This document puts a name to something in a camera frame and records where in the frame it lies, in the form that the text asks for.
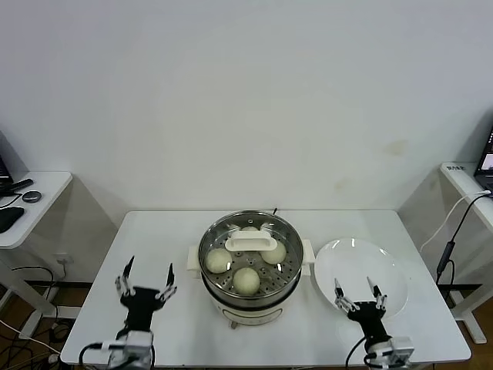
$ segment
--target laptop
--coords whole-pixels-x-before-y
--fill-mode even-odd
[[[485,190],[493,191],[493,129],[476,168],[475,179]]]

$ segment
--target cable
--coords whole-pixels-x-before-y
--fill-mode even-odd
[[[11,366],[10,368],[6,368],[4,370],[11,370],[13,368],[16,368],[20,365],[24,365],[26,362],[32,362],[32,360],[34,360],[35,358],[38,358],[38,357],[41,357],[41,356],[45,356],[45,355],[49,355],[51,352],[44,352],[44,353],[41,353],[39,355],[36,355],[34,357],[31,357],[31,358],[28,358],[27,360],[23,361],[23,362],[19,362],[17,365],[13,365]]]
[[[454,232],[454,235],[451,238],[451,241],[454,241],[455,237],[457,237],[457,234],[458,234],[459,230],[461,229],[462,224],[464,223],[465,217],[468,215],[469,210],[471,209],[472,205],[474,203],[476,203],[476,200],[479,200],[479,199],[484,198],[484,197],[489,197],[489,196],[490,196],[490,194],[483,194],[483,195],[480,195],[479,197],[474,198],[473,201],[470,202],[468,208],[465,210],[464,215],[462,216],[462,220],[459,223],[459,226],[457,226],[457,229],[455,229],[455,232]]]
[[[53,274],[53,271],[51,271],[49,268],[47,267],[43,267],[43,266],[25,266],[25,267],[16,267],[16,268],[12,268],[12,271],[17,271],[17,270],[30,270],[30,269],[37,269],[37,270],[44,270],[44,271],[47,271],[49,272],[49,275],[51,277],[51,281],[50,281],[50,285],[49,285],[49,288],[48,288],[48,291],[46,293],[46,297],[48,298],[49,297],[49,294],[51,293],[52,291],[52,288],[55,286],[56,284],[56,281],[55,281],[55,275]],[[65,277],[67,276],[67,273],[65,271],[65,265],[63,265],[63,277],[60,278],[60,281],[65,279]],[[54,304],[55,306],[55,320],[57,320],[59,318],[59,308],[56,304]]]
[[[70,331],[74,326],[74,321],[68,318],[63,318],[56,321],[50,329],[49,332],[49,342],[51,343],[63,343],[69,337]]]
[[[363,341],[365,339],[366,338],[363,337],[362,339],[360,339],[359,341],[357,341],[357,343],[354,345],[354,347],[349,351],[349,355],[347,355],[347,357],[346,357],[346,370],[349,369],[349,360],[350,360],[351,356],[353,355],[354,351],[356,351],[356,348],[358,348],[360,346],[360,344],[363,343]]]
[[[453,262],[453,260],[448,260],[448,262],[452,264],[452,276],[450,279],[450,284],[448,285],[447,294],[445,295],[444,298],[445,302],[447,302],[448,300],[448,296],[450,295],[450,291],[452,290],[452,285],[454,285],[454,278],[455,278],[455,262]]]
[[[6,324],[5,322],[3,322],[2,320],[0,320],[0,324],[6,326],[7,328],[9,328],[10,330],[13,330],[15,331],[16,333],[19,333],[19,334],[22,334],[19,330],[13,328],[12,326],[10,326],[9,324]],[[48,349],[51,349],[52,351],[54,351],[55,353],[58,353],[60,354],[59,351],[57,351],[56,349],[54,349],[53,347],[50,347],[49,345],[47,345],[46,343],[43,343],[42,341],[38,341],[37,339],[34,339],[34,338],[31,338],[31,337],[27,337],[27,339],[31,340],[31,341],[35,341],[36,343],[39,343],[40,345],[44,345],[46,348]]]
[[[452,255],[452,252],[454,251],[454,247],[455,247],[455,241],[454,241],[455,237],[457,237],[457,234],[458,234],[459,230],[461,229],[462,224],[464,223],[465,218],[467,217],[467,215],[469,213],[469,210],[472,208],[474,203],[476,203],[478,200],[480,200],[481,198],[490,197],[490,196],[491,196],[491,194],[489,194],[489,193],[488,194],[482,194],[479,197],[474,198],[473,201],[470,202],[470,204],[468,205],[468,208],[466,208],[464,214],[462,215],[461,222],[457,226],[457,229],[455,229],[454,235],[447,242],[447,245],[445,246],[445,249],[444,249],[443,253],[441,254],[440,261],[438,262],[438,266],[437,266],[437,280],[436,280],[437,282],[440,281],[440,276],[444,272],[445,267],[447,266],[448,262],[450,261],[450,256]]]
[[[15,195],[14,200],[13,200],[13,201],[11,201],[10,203],[7,203],[6,205],[0,206],[0,209],[2,209],[2,208],[6,208],[6,207],[8,207],[8,206],[12,205],[14,202],[16,202],[16,200],[17,200],[18,198],[22,197],[22,194],[19,194],[19,193],[13,193],[12,195]]]
[[[151,370],[154,370],[154,365],[156,364],[156,349],[154,345],[151,346],[151,354],[153,355],[153,359],[151,360]]]
[[[102,348],[102,342],[96,342],[96,343],[91,343],[90,345],[85,346],[79,353],[79,366],[82,366],[83,368],[86,367],[84,364],[84,354],[89,350],[89,349],[101,349]],[[109,345],[108,349],[124,349],[124,345]]]
[[[363,357],[363,362],[366,366],[369,368],[401,368],[402,366],[406,365],[403,361],[398,360],[395,364],[390,364],[390,365],[377,365],[377,364],[371,364],[368,360],[371,360],[373,358],[376,358],[377,355],[374,353],[368,354]]]
[[[448,214],[443,222],[442,225],[440,225],[440,227],[434,232],[433,235],[431,235],[431,237],[426,240],[419,248],[419,253],[421,253],[423,251],[423,248],[426,244],[430,243],[430,241],[432,241],[434,239],[434,237],[436,237],[438,235],[438,233],[440,232],[440,230],[445,226],[445,224],[447,223],[448,219],[450,218],[450,216],[452,215],[452,212],[454,212],[455,208],[459,205],[460,202],[462,202],[464,199],[468,198],[468,197],[471,197],[473,195],[489,195],[491,194],[491,191],[490,190],[484,190],[484,191],[477,191],[476,193],[470,193],[470,194],[466,194],[464,195],[461,199],[459,199],[457,202],[455,202],[454,206],[448,211]]]

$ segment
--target white handle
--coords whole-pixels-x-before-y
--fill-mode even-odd
[[[301,267],[302,276],[310,276],[310,265],[315,263],[315,253],[308,239],[301,241],[303,245],[303,262]]]
[[[194,279],[200,279],[199,247],[190,247],[188,250],[188,260],[186,270]]]
[[[266,231],[235,231],[226,240],[225,247],[230,252],[273,251],[277,241]]]

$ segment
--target desk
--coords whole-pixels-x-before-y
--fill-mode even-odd
[[[474,179],[476,163],[443,163],[440,167],[441,172],[447,180],[455,187],[457,192],[463,197],[467,194],[473,194],[483,190],[483,188]],[[470,203],[475,197],[466,199]],[[491,199],[480,199],[474,203],[472,209],[483,221],[483,224],[493,232],[493,202]],[[463,321],[466,328],[471,334],[476,344],[486,343],[486,337],[483,334],[478,322],[472,311],[493,297],[493,279],[486,281],[480,288],[476,289],[466,299],[462,297],[460,291],[450,293],[452,301],[456,304],[451,310],[457,321]]]
[[[69,172],[29,172],[19,180],[24,179],[32,179],[34,184],[19,190],[18,193],[37,190],[42,194],[42,198],[38,203],[31,204],[25,203],[19,198],[11,205],[11,207],[24,208],[25,213],[9,230],[0,234],[0,249],[11,250],[24,243],[32,229],[35,228],[39,220],[41,220],[62,191],[69,185],[72,175]],[[7,204],[9,201],[9,198],[2,199],[0,205]],[[45,260],[45,256],[39,255],[35,249],[29,249],[38,258]],[[17,294],[32,307],[36,308],[36,311],[31,314],[29,320],[27,320],[22,328],[20,338],[25,338],[26,335],[30,336],[43,315],[46,317],[55,316],[55,306],[50,301],[55,297],[58,291],[57,288],[53,288],[50,291],[49,297],[43,297],[2,262],[0,262],[0,282],[8,288],[0,300],[0,308],[2,308],[12,294]],[[79,308],[65,308],[60,306],[59,317],[75,318],[78,311]]]
[[[359,325],[348,320],[321,296],[310,277],[302,277],[286,311],[274,322],[231,330],[214,308],[203,282],[187,274],[190,246],[205,230],[230,212],[130,212],[82,306],[62,351],[62,360],[78,362],[81,349],[94,341],[114,339],[126,309],[120,305],[115,277],[135,255],[135,285],[161,288],[173,262],[178,291],[154,314],[152,330],[156,366],[250,367],[341,366],[361,338]],[[409,300],[401,313],[384,320],[390,335],[411,337],[414,363],[456,362],[471,352],[416,251],[404,225],[392,210],[278,211],[317,253],[338,237],[359,237],[393,254],[407,275]],[[351,364],[361,365],[359,347]],[[104,365],[108,354],[88,351],[88,364]]]

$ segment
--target metal rim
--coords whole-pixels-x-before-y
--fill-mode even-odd
[[[221,303],[222,305],[224,306],[227,306],[229,308],[232,308],[233,310],[237,310],[237,311],[245,311],[245,312],[255,312],[255,311],[263,311],[263,310],[268,310],[269,308],[273,308],[273,307],[276,307],[277,305],[283,303],[285,300],[287,300],[291,295],[292,293],[294,293],[294,289],[296,289],[296,287],[298,286],[298,283],[300,282],[300,278],[301,278],[301,274],[296,276],[295,277],[295,282],[293,284],[293,286],[291,287],[290,286],[290,291],[285,294],[283,297],[281,297],[279,299],[279,301],[275,301],[271,304],[268,304],[266,306],[259,306],[259,307],[240,307],[240,306],[236,306],[234,304],[231,304],[229,302],[226,302],[224,301],[221,297],[218,297],[216,293],[214,293],[213,289],[204,281],[204,274],[200,274],[202,276],[202,282],[204,284],[204,286],[206,287],[207,291],[209,292],[210,295],[213,296],[213,298],[218,301],[219,303]]]
[[[298,241],[299,245],[301,246],[301,253],[302,253],[302,257],[303,257],[303,252],[304,252],[303,251],[303,244],[301,242],[300,235],[298,234],[298,232],[296,231],[296,229],[293,227],[293,225],[291,225],[289,222],[287,222],[283,218],[277,216],[276,214],[269,214],[269,213],[264,212],[264,211],[261,211],[261,210],[241,210],[241,211],[238,211],[238,212],[233,212],[232,214],[227,214],[224,217],[221,217],[219,220],[217,220],[212,225],[210,225],[209,228],[207,228],[206,232],[202,236],[202,239],[200,239],[199,254],[200,254],[200,248],[202,248],[204,239],[206,238],[207,234],[209,234],[214,227],[216,227],[218,224],[222,223],[223,221],[225,221],[225,220],[227,220],[227,219],[229,219],[231,217],[234,217],[234,216],[237,216],[237,215],[241,215],[241,214],[256,214],[256,215],[265,216],[265,217],[272,217],[272,218],[275,218],[276,220],[278,220],[279,222],[287,225],[294,232],[294,234],[296,235],[297,241]],[[301,272],[302,264],[303,264],[303,258],[300,261],[300,266],[298,267],[298,269],[293,272],[294,278],[291,279],[291,281],[293,281],[294,279],[296,279],[296,277],[298,276],[298,274]],[[206,279],[208,280],[208,282],[211,283],[212,286],[215,286],[215,282],[212,279],[210,279],[210,277],[207,274],[204,274],[204,271],[205,271],[206,267],[203,265],[203,261],[200,258],[199,258],[199,265],[200,265],[201,274],[206,277]],[[230,297],[233,297],[233,298],[239,298],[239,299],[244,299],[244,300],[248,300],[248,301],[258,301],[258,300],[261,300],[261,299],[264,299],[264,298],[273,297],[274,295],[279,294],[281,291],[283,291],[283,289],[277,290],[277,291],[273,291],[273,292],[268,293],[268,294],[264,294],[261,297],[249,297],[249,296],[246,296],[246,295],[241,295],[241,294],[233,293],[232,291],[223,291],[222,289],[221,289],[221,291],[224,294],[229,295]]]

